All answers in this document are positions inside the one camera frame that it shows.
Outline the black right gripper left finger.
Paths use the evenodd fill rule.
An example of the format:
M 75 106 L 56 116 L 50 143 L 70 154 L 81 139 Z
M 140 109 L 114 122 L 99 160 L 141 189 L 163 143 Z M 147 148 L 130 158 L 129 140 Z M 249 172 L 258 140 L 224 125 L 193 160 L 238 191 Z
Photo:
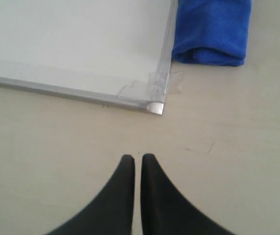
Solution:
M 130 235 L 134 214 L 135 160 L 124 155 L 98 195 L 50 235 Z

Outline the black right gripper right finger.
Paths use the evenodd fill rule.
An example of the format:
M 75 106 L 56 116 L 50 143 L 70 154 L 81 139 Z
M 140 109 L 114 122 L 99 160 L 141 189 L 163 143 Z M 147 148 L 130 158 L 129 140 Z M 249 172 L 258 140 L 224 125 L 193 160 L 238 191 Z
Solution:
M 232 234 L 178 191 L 154 154 L 145 154 L 142 158 L 140 207 L 144 235 Z

